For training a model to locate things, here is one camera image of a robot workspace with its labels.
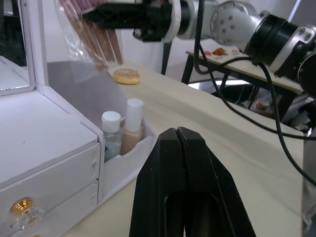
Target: wooden table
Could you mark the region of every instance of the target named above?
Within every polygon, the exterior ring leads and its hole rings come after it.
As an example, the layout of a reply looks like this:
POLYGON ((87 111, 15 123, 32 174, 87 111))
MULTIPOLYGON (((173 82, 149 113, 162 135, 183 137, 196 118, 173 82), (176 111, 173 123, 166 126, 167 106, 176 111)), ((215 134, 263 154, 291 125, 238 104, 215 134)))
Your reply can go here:
MULTIPOLYGON (((184 84, 190 83, 190 77, 192 70, 194 68, 194 53, 187 51, 188 59, 187 63, 183 72, 182 80, 184 84)), ((228 60, 231 60, 236 57, 243 57, 245 55, 225 55, 225 56, 207 56, 207 60, 210 63, 211 67, 214 67, 216 65, 222 64, 228 60)), ((199 64, 206 67, 206 62, 204 61, 203 57, 200 56, 199 64)), ((253 85, 256 86, 256 92, 259 91, 259 88, 265 88, 269 89, 267 79, 261 70, 260 67, 254 66, 250 61, 237 61, 234 63, 231 63, 229 65, 226 65, 223 68, 218 69, 217 71, 224 73, 224 77, 222 80, 222 84, 220 86, 220 89, 222 90, 225 87, 226 81, 228 79, 228 76, 232 76, 237 79, 241 79, 244 81, 247 81, 253 85)), ((273 75, 273 73, 270 73, 273 85, 275 86, 275 91, 277 94, 282 95, 281 99, 278 102, 278 110, 280 114, 280 118, 282 119, 287 112, 288 108, 292 104, 293 100, 297 97, 297 95, 303 93, 303 89, 301 86, 287 78, 277 78, 273 75)))
MULTIPOLYGON (((134 64, 138 85, 121 85, 128 97, 145 102, 144 117, 162 133, 183 126, 199 132, 210 150, 232 174, 257 237, 301 235, 302 177, 286 158, 275 134, 231 112, 203 91, 134 64)), ((265 126, 275 121, 235 106, 265 126)), ((284 132, 301 134, 282 126, 284 132)), ((285 138, 302 165, 303 141, 285 138)), ((64 237, 128 237, 135 181, 105 202, 64 237)))

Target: donut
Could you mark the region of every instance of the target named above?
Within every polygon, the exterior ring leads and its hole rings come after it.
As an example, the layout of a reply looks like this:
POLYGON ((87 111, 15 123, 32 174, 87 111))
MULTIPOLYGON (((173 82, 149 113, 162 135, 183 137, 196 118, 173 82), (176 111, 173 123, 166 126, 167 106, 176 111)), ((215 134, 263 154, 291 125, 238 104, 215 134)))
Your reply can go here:
POLYGON ((113 73, 114 80, 117 83, 125 85, 135 85, 139 83, 140 76, 136 70, 133 69, 118 69, 113 73))

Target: white bottle cap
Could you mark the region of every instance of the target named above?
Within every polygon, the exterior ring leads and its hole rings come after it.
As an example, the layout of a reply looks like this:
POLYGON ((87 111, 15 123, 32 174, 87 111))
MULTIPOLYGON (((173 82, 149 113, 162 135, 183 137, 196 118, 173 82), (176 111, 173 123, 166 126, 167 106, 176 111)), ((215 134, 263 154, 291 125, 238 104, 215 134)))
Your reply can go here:
POLYGON ((115 133, 120 128, 120 115, 114 111, 107 111, 102 114, 102 127, 104 132, 115 133))
POLYGON ((144 102, 140 99, 129 99, 125 119, 125 129, 130 132, 138 132, 142 125, 144 102))

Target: drawer handle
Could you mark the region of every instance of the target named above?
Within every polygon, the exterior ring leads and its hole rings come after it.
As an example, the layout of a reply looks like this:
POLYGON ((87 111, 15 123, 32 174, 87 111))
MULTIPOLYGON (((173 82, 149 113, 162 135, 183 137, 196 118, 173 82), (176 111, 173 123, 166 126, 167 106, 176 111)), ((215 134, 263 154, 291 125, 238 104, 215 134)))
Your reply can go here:
POLYGON ((11 207, 11 214, 18 216, 18 229, 25 230, 31 228, 35 222, 39 221, 43 217, 44 211, 38 206, 33 207, 31 198, 24 198, 11 207))

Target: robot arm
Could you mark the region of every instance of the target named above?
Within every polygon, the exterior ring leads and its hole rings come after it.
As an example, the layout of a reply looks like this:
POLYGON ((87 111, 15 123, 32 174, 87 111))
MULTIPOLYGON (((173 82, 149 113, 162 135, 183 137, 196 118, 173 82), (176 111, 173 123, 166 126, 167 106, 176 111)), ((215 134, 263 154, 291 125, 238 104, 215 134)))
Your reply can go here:
POLYGON ((298 27, 267 11, 257 14, 246 2, 215 0, 205 1, 203 24, 197 25, 198 5, 199 0, 106 3, 86 10, 82 17, 107 29, 134 29, 133 35, 142 41, 194 39, 201 27, 202 40, 235 45, 253 64, 264 63, 276 76, 295 80, 316 96, 316 27, 298 27))

